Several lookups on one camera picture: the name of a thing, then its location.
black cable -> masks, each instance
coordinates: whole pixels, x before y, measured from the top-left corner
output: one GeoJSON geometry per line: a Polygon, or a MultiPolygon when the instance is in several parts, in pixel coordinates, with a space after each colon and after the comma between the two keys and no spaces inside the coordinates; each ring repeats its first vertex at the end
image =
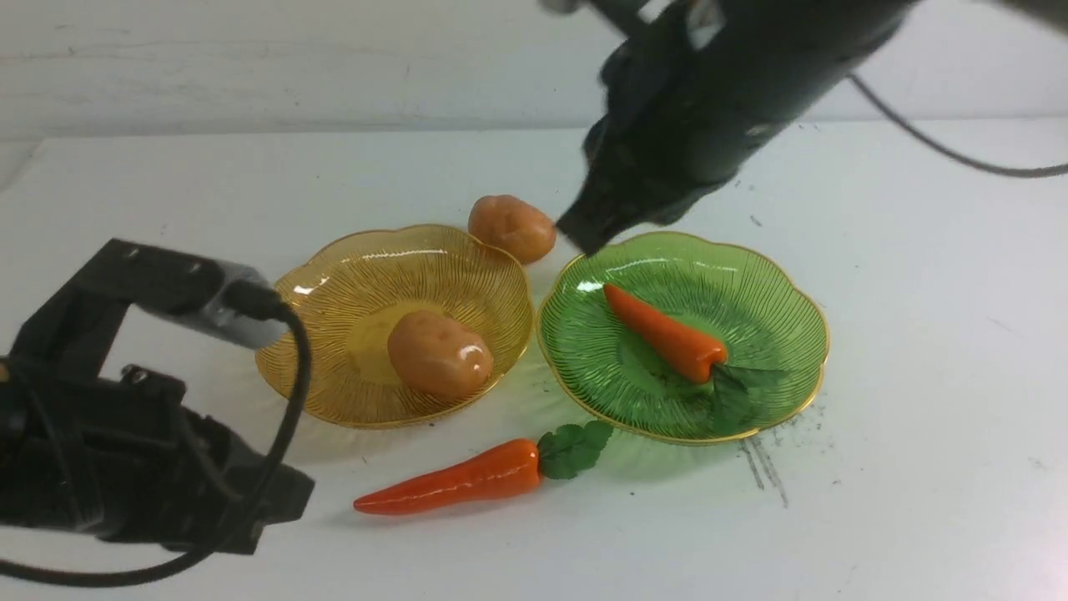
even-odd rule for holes
{"type": "Polygon", "coordinates": [[[905,130],[906,133],[912,136],[920,142],[922,142],[927,147],[938,152],[942,156],[951,158],[965,167],[971,167],[972,169],[977,169],[985,173],[991,173],[993,175],[1001,175],[1003,177],[1019,177],[1019,178],[1039,178],[1039,177],[1054,177],[1057,175],[1068,175],[1068,162],[1063,164],[1054,164],[1052,167],[1038,167],[1035,169],[1021,169],[1016,167],[1002,167],[1000,164],[993,164],[990,162],[984,162],[981,160],[976,160],[969,156],[964,156],[959,152],[942,144],[941,142],[932,139],[930,136],[924,133],[913,126],[907,118],[901,116],[897,111],[890,108],[890,106],[882,100],[875,92],[868,88],[860,76],[855,74],[850,74],[847,76],[849,81],[857,86],[857,91],[864,96],[867,101],[878,109],[879,112],[883,114],[886,118],[893,122],[895,125],[905,130]]]}
{"type": "Polygon", "coordinates": [[[263,501],[267,492],[267,487],[274,477],[278,468],[282,464],[282,458],[289,448],[294,433],[296,433],[297,423],[300,421],[300,414],[304,410],[304,401],[308,399],[308,390],[312,380],[312,347],[308,339],[308,331],[304,330],[304,325],[300,322],[297,314],[284,304],[279,306],[274,319],[285,323],[289,328],[297,346],[297,375],[293,384],[293,391],[289,393],[289,402],[286,406],[285,415],[282,417],[282,423],[279,426],[278,434],[274,437],[274,442],[271,443],[270,450],[267,452],[267,456],[260,466],[260,477],[252,488],[252,492],[245,497],[245,501],[236,510],[230,509],[223,515],[223,525],[216,531],[215,536],[192,551],[150,568],[125,572],[87,573],[48,570],[0,560],[0,575],[42,584],[82,588],[111,588],[147,584],[173,576],[200,564],[221,549],[239,529],[246,527],[249,522],[254,520],[260,502],[263,501]]]}

orange carrot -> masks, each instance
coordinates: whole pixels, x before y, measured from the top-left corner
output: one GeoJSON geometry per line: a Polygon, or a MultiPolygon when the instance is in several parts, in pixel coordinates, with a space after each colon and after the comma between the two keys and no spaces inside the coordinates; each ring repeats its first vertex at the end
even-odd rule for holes
{"type": "Polygon", "coordinates": [[[541,484],[538,447],[516,439],[464,463],[425,474],[352,502],[363,513],[408,516],[470,501],[508,499],[541,484]]]}
{"type": "Polygon", "coordinates": [[[606,283],[604,298],[623,326],[641,336],[687,380],[705,384],[712,377],[712,365],[726,363],[723,343],[661,314],[619,286],[606,283]]]}

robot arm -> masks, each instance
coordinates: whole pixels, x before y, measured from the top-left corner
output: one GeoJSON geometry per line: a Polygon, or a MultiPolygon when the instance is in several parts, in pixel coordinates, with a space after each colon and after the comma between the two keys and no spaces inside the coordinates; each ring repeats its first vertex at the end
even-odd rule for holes
{"type": "MultiPolygon", "coordinates": [[[[677,221],[881,48],[918,0],[590,0],[628,37],[600,74],[607,111],[557,227],[593,254],[642,222],[677,221]]],[[[545,0],[571,12],[577,0],[545,0]]],[[[1005,0],[1068,33],[1068,4],[1005,0]]]]}

gold plate rim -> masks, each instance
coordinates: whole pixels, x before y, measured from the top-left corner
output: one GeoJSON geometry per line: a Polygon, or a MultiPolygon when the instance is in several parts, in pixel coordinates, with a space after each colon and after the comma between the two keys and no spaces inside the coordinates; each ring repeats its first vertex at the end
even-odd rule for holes
{"type": "MultiPolygon", "coordinates": [[[[522,263],[520,263],[515,256],[513,256],[508,252],[505,252],[504,250],[502,250],[500,248],[497,248],[494,246],[490,246],[490,244],[482,241],[481,239],[474,237],[470,233],[468,233],[468,232],[466,232],[466,231],[464,231],[464,230],[461,230],[461,228],[459,228],[457,226],[454,226],[454,225],[445,225],[445,224],[441,224],[441,223],[417,223],[414,225],[406,225],[404,227],[363,230],[363,231],[354,232],[354,233],[350,233],[350,234],[343,235],[343,236],[334,239],[333,241],[330,241],[329,243],[325,244],[323,248],[318,249],[317,251],[315,251],[315,253],[312,254],[312,256],[308,260],[301,263],[300,265],[297,265],[296,267],[289,269],[288,271],[286,271],[285,273],[283,273],[281,276],[279,276],[274,281],[273,287],[274,287],[276,290],[278,290],[278,286],[282,282],[282,280],[284,280],[284,279],[293,275],[294,273],[296,273],[300,269],[303,269],[303,268],[307,268],[307,267],[311,267],[311,266],[315,266],[316,259],[320,258],[320,256],[327,250],[329,250],[331,247],[333,247],[333,246],[335,246],[337,243],[341,243],[341,242],[345,241],[348,238],[356,237],[356,236],[361,236],[361,235],[366,235],[366,234],[398,234],[398,233],[406,232],[408,230],[418,230],[418,228],[450,230],[452,232],[456,232],[456,233],[460,234],[461,237],[467,238],[467,239],[473,241],[474,243],[476,243],[478,246],[485,247],[485,248],[489,249],[492,252],[496,252],[496,253],[499,253],[499,254],[505,256],[522,273],[522,275],[523,275],[522,281],[523,281],[523,286],[524,286],[524,289],[525,289],[527,307],[529,310],[528,313],[530,315],[530,318],[525,320],[525,322],[527,322],[525,323],[527,336],[523,339],[524,342],[523,342],[522,347],[519,349],[519,354],[516,355],[515,363],[511,367],[508,367],[507,370],[503,371],[501,374],[501,376],[499,376],[494,381],[492,381],[488,386],[486,386],[478,394],[472,396],[469,399],[465,399],[465,400],[462,400],[462,401],[460,401],[460,402],[458,402],[458,404],[450,407],[449,409],[439,411],[437,413],[433,413],[433,414],[428,414],[428,415],[423,415],[423,416],[419,416],[419,417],[411,417],[411,418],[408,418],[408,420],[396,420],[396,421],[393,421],[393,422],[363,423],[363,422],[351,422],[351,421],[345,421],[345,420],[332,420],[330,417],[327,417],[327,416],[324,416],[324,415],[319,415],[318,412],[311,411],[311,410],[309,410],[305,407],[303,413],[305,413],[307,415],[310,415],[310,416],[314,417],[315,420],[318,420],[320,422],[325,422],[327,424],[333,424],[335,426],[343,426],[345,428],[350,428],[350,429],[354,429],[354,430],[391,430],[391,429],[395,429],[395,428],[404,428],[406,426],[414,426],[414,425],[418,425],[418,424],[426,424],[428,422],[434,422],[436,420],[441,420],[442,417],[445,417],[447,415],[452,415],[452,414],[454,414],[454,413],[456,413],[456,412],[458,412],[458,411],[460,411],[462,409],[466,409],[466,408],[470,407],[475,401],[477,401],[477,400],[484,398],[486,395],[488,395],[489,392],[492,391],[498,384],[500,384],[500,382],[502,380],[504,380],[504,378],[508,375],[508,373],[512,371],[516,367],[516,365],[519,364],[520,360],[523,359],[523,357],[527,354],[527,351],[530,349],[531,335],[534,332],[535,322],[536,322],[537,316],[538,316],[538,313],[537,313],[537,311],[534,307],[534,299],[533,299],[533,291],[532,291],[533,286],[531,285],[530,273],[527,272],[527,269],[523,267],[522,263]]],[[[260,378],[262,378],[267,383],[267,385],[270,386],[271,390],[273,390],[276,393],[278,393],[282,397],[286,397],[286,393],[283,392],[283,391],[281,391],[281,390],[279,390],[279,388],[276,386],[276,384],[272,383],[264,375],[264,367],[263,367],[262,362],[261,362],[262,352],[263,352],[263,350],[260,350],[260,351],[256,351],[256,353],[255,353],[256,371],[260,374],[260,378]]]]}
{"type": "Polygon", "coordinates": [[[779,272],[783,273],[783,276],[786,278],[786,281],[790,284],[790,286],[795,289],[795,291],[797,291],[798,294],[801,295],[802,298],[804,298],[805,300],[807,300],[808,304],[811,304],[812,307],[814,310],[816,310],[816,314],[819,316],[819,320],[823,325],[823,336],[827,338],[827,351],[823,353],[823,360],[819,363],[819,377],[816,379],[816,385],[813,388],[812,393],[808,395],[808,398],[805,399],[805,401],[803,404],[799,405],[797,409],[795,409],[792,412],[790,412],[789,414],[787,414],[782,420],[775,422],[774,424],[768,425],[768,426],[766,426],[764,428],[753,428],[752,430],[747,430],[745,432],[739,432],[737,434],[732,434],[731,437],[718,437],[718,438],[711,438],[711,439],[677,439],[677,438],[673,438],[673,437],[664,437],[664,436],[661,436],[661,434],[656,434],[656,433],[649,432],[647,430],[642,430],[641,428],[634,428],[633,426],[630,426],[629,424],[624,424],[624,423],[622,423],[622,422],[619,422],[617,420],[614,420],[612,417],[609,417],[609,416],[607,416],[607,415],[598,412],[594,408],[590,407],[583,400],[579,399],[579,397],[564,382],[563,377],[560,376],[560,371],[556,369],[556,364],[553,363],[553,361],[549,358],[549,352],[546,351],[546,348],[545,348],[545,330],[541,328],[541,314],[543,314],[543,312],[549,305],[549,302],[550,302],[550,300],[552,300],[552,297],[556,295],[556,291],[560,288],[560,283],[564,279],[564,274],[567,273],[568,269],[570,269],[571,266],[575,265],[575,263],[577,263],[580,259],[582,259],[582,258],[585,257],[584,253],[579,253],[578,255],[576,255],[574,258],[571,258],[570,260],[568,260],[567,264],[564,265],[564,267],[560,270],[560,273],[556,274],[556,279],[554,279],[553,282],[552,282],[552,287],[549,289],[549,292],[546,294],[545,298],[541,299],[541,303],[538,305],[538,309],[537,309],[537,315],[534,316],[534,322],[535,322],[535,327],[534,328],[535,328],[535,331],[536,331],[536,334],[537,334],[538,348],[541,350],[541,357],[545,359],[545,363],[549,365],[549,370],[552,371],[553,378],[556,379],[556,384],[559,384],[560,388],[564,391],[564,394],[566,394],[568,397],[570,397],[570,399],[572,401],[575,401],[579,407],[581,407],[582,409],[584,409],[587,413],[590,413],[591,415],[593,415],[597,420],[600,420],[601,422],[611,424],[615,428],[618,428],[621,430],[624,430],[624,431],[627,431],[627,432],[631,432],[633,434],[638,434],[639,437],[644,437],[646,439],[650,439],[650,440],[654,440],[654,441],[660,441],[662,443],[670,443],[670,444],[673,444],[673,445],[692,446],[692,447],[719,445],[719,444],[722,444],[722,443],[729,443],[729,442],[734,442],[734,441],[742,441],[742,440],[749,439],[751,437],[755,437],[756,434],[758,434],[758,433],[760,433],[760,432],[763,432],[765,430],[770,430],[770,429],[772,429],[772,428],[774,428],[776,426],[785,424],[785,423],[789,422],[790,420],[794,420],[795,417],[797,417],[798,415],[800,415],[801,412],[803,412],[804,410],[808,409],[813,405],[813,402],[816,400],[816,397],[819,396],[819,390],[822,389],[822,386],[823,386],[823,377],[824,377],[824,375],[827,373],[827,361],[831,357],[831,328],[827,323],[827,316],[823,315],[823,311],[822,311],[822,309],[820,309],[819,303],[816,303],[816,300],[813,299],[812,296],[808,296],[807,294],[805,294],[805,291],[803,289],[801,289],[800,287],[798,287],[797,283],[794,282],[794,278],[791,278],[790,274],[788,272],[786,272],[786,269],[782,268],[782,266],[780,266],[779,263],[774,262],[773,259],[771,259],[771,257],[769,257],[767,254],[764,254],[763,252],[759,252],[757,250],[753,250],[752,248],[748,248],[748,247],[744,247],[744,246],[741,246],[741,244],[738,244],[738,243],[731,243],[731,242],[726,242],[726,241],[712,241],[710,239],[703,238],[703,237],[701,237],[698,235],[690,234],[690,233],[687,233],[687,232],[678,232],[678,231],[655,231],[655,232],[646,232],[646,233],[638,234],[638,235],[629,237],[627,239],[624,239],[624,240],[621,240],[621,241],[617,241],[617,242],[614,242],[614,243],[609,243],[606,247],[624,246],[624,244],[626,244],[626,243],[628,243],[630,241],[633,241],[635,239],[639,239],[639,238],[643,238],[643,237],[647,237],[647,236],[663,236],[663,235],[690,237],[690,238],[696,239],[698,241],[702,241],[704,243],[707,243],[709,246],[719,246],[719,247],[724,247],[724,248],[737,248],[739,250],[743,250],[745,252],[750,252],[752,254],[760,256],[761,258],[764,258],[765,260],[767,260],[769,264],[771,264],[771,266],[773,266],[775,269],[778,269],[779,272]]]}

white wall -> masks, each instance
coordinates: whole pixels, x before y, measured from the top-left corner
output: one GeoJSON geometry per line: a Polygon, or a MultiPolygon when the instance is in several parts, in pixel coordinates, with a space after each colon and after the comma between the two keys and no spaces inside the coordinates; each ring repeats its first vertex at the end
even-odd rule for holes
{"type": "MultiPolygon", "coordinates": [[[[588,124],[616,43],[535,0],[0,0],[0,139],[588,124]]],[[[1068,42],[974,1],[864,72],[912,116],[1068,112],[1068,42]]],[[[811,113],[871,115],[846,86],[811,113]]]]}

